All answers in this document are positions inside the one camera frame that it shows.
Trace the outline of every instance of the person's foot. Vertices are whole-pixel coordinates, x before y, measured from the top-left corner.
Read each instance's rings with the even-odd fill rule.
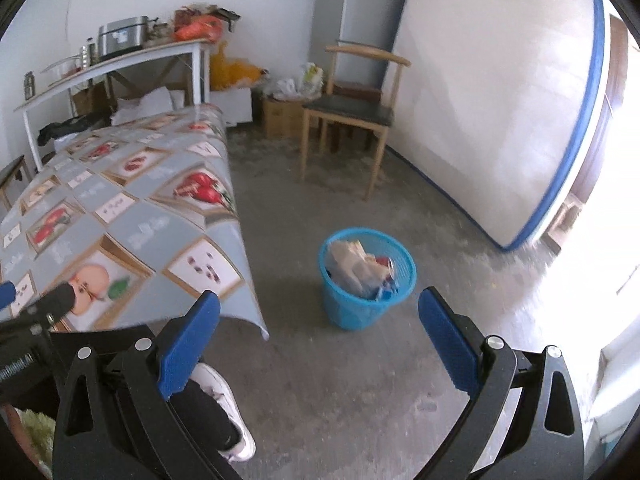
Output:
[[[235,446],[229,450],[220,451],[220,454],[229,462],[249,460],[255,454],[255,440],[242,420],[229,385],[217,371],[204,363],[196,364],[191,372],[191,380],[197,382],[203,392],[216,399],[240,435],[240,441]]]

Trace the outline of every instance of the concrete floor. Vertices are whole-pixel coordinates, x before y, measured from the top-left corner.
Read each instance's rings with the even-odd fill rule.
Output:
[[[455,423],[466,394],[456,391],[416,313],[435,285],[455,311],[514,348],[564,351],[584,413],[593,398],[602,345],[566,290],[549,277],[543,244],[503,254],[403,161],[387,153],[368,203],[361,198],[370,153],[346,149],[310,159],[298,181],[295,143],[230,132],[229,152],[242,234],[271,333],[223,319],[205,358],[230,383],[257,441],[236,469],[246,479],[412,479]],[[317,253],[334,231],[368,226],[412,253],[412,296],[357,333],[332,326],[321,304]],[[508,401],[479,465],[498,451]]]

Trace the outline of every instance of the red plastic bag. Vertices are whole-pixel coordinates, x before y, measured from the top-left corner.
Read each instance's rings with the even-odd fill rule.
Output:
[[[193,16],[191,23],[175,31],[177,41],[209,40],[215,43],[225,31],[225,22],[215,16]]]

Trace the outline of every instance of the chair backrest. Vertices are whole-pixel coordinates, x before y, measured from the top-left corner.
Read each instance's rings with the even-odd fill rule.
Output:
[[[338,54],[351,54],[352,56],[367,57],[369,59],[375,59],[378,61],[388,61],[395,63],[396,75],[394,76],[394,85],[391,90],[391,97],[389,98],[388,106],[393,109],[396,107],[396,99],[398,98],[398,90],[400,89],[400,78],[402,77],[402,69],[405,66],[411,66],[411,62],[404,57],[396,56],[391,52],[376,48],[369,45],[349,44],[349,45],[329,45],[325,48],[327,52],[332,52],[334,55],[331,60],[331,68],[329,69],[329,79],[326,85],[326,93],[332,95],[334,93],[335,83],[335,65],[338,59]]]

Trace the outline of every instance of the blue gripper pad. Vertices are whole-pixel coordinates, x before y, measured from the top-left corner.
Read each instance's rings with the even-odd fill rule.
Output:
[[[12,282],[4,282],[0,285],[0,310],[15,301],[15,287]]]
[[[220,301],[206,290],[185,316],[172,319],[156,337],[158,389],[164,400],[181,392],[220,320]]]
[[[478,357],[455,325],[455,314],[427,288],[418,300],[418,316],[454,386],[473,398],[480,389]]]

